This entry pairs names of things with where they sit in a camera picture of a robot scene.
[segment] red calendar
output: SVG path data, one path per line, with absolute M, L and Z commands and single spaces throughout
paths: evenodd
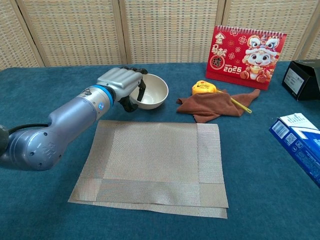
M 215 26 L 205 77 L 267 90 L 286 37 L 283 32 Z

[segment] white bowl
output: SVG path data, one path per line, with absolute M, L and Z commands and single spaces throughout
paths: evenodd
M 159 107 L 166 100 L 169 93 L 166 82 L 161 77 L 149 73 L 143 75 L 143 82 L 145 83 L 145 92 L 142 100 L 137 101 L 139 94 L 139 87 L 137 87 L 130 94 L 131 102 L 146 110 Z

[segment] rattan panel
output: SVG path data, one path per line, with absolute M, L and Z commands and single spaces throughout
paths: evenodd
M 26 25 L 19 21 L 19 11 L 15 11 L 15 1 L 0 0 L 0 70 L 11 67 L 38 67 L 38 62 L 32 48 L 35 48 Z
M 227 0 L 222 24 L 287 33 L 280 60 L 292 60 L 319 0 Z
M 124 49 L 124 42 L 118 42 L 117 28 L 122 33 L 122 26 L 116 24 L 112 0 L 19 0 L 18 3 L 46 65 L 121 63 L 120 45 Z
M 218 0 L 125 0 L 128 60 L 206 62 L 218 6 Z
M 306 59 L 320 59 L 320 31 L 318 31 L 318 34 L 306 55 Z

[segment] cardboard box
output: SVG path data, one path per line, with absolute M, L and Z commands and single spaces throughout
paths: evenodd
M 320 59 L 291 61 L 282 86 L 296 100 L 320 99 Z
M 269 131 L 320 187 L 320 130 L 295 113 L 279 117 Z

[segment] yellow toy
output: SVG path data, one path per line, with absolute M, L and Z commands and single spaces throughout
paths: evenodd
M 197 81 L 195 85 L 193 85 L 192 95 L 202 94 L 202 93 L 223 93 L 223 92 L 220 91 L 219 89 L 217 89 L 217 87 L 214 84 L 209 83 L 207 81 L 200 80 L 200 81 Z M 249 108 L 242 105 L 240 102 L 234 100 L 232 97 L 231 97 L 231 101 L 234 104 L 237 104 L 240 108 L 242 108 L 243 110 L 245 110 L 249 114 L 252 113 L 252 111 Z

